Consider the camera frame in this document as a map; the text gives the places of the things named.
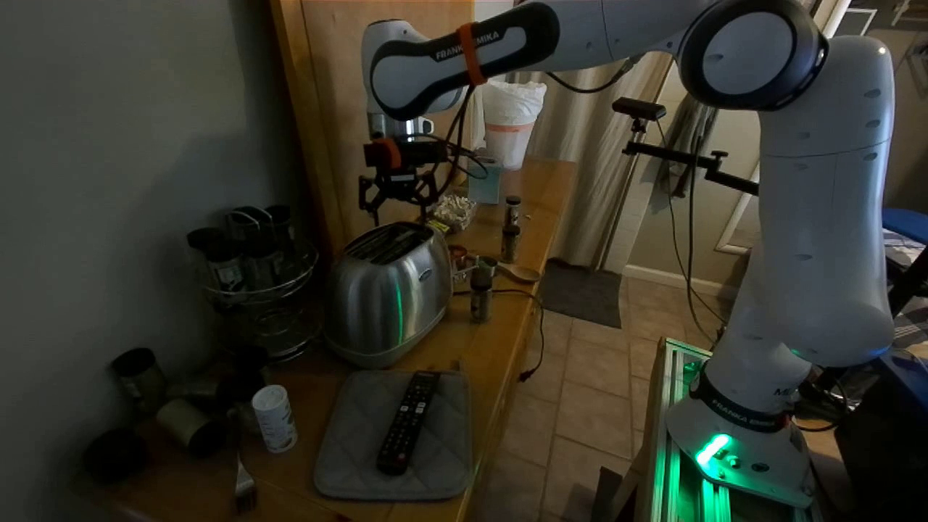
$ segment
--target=tiled floor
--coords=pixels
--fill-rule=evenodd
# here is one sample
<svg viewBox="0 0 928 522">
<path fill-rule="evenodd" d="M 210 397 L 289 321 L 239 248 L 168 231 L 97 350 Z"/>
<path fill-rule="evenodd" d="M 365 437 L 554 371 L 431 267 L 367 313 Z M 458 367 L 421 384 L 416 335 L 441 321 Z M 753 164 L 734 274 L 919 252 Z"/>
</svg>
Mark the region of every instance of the tiled floor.
<svg viewBox="0 0 928 522">
<path fill-rule="evenodd" d="M 477 522 L 586 522 L 599 466 L 625 471 L 644 431 L 658 339 L 711 344 L 718 319 L 690 319 L 683 289 L 624 280 L 621 328 L 544 313 L 525 355 L 541 367 L 516 389 L 500 445 L 487 471 Z"/>
</svg>

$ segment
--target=table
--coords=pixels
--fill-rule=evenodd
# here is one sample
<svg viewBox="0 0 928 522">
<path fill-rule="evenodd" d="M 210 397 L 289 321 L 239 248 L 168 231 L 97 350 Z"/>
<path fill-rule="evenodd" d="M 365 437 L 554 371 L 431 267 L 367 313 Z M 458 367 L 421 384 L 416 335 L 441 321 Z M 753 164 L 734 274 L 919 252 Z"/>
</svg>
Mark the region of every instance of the table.
<svg viewBox="0 0 928 522">
<path fill-rule="evenodd" d="M 541 271 L 574 187 L 574 164 L 525 161 L 521 170 L 503 174 L 503 194 L 521 196 L 521 235 L 516 267 Z M 503 206 L 481 206 L 467 231 L 450 237 L 477 254 L 499 254 Z M 467 505 L 477 496 L 481 474 L 503 429 L 508 397 L 512 390 L 525 344 L 529 339 L 532 299 L 525 292 L 499 292 L 490 300 L 487 321 L 468 321 L 467 295 L 452 295 L 445 319 L 410 348 L 393 371 L 463 371 L 473 405 L 473 454 L 474 479 L 452 500 L 331 500 L 313 483 L 313 461 L 320 444 L 326 415 L 351 366 L 325 350 L 313 350 L 278 371 L 291 402 L 297 444 L 289 451 L 265 454 L 254 437 L 242 444 L 242 461 L 257 483 L 257 508 L 239 518 L 318 518 L 318 522 L 387 522 L 387 518 L 463 518 Z M 149 466 L 120 483 L 100 490 L 104 500 L 120 513 L 149 518 L 231 518 L 233 451 L 191 457 L 158 429 L 146 429 Z"/>
</svg>

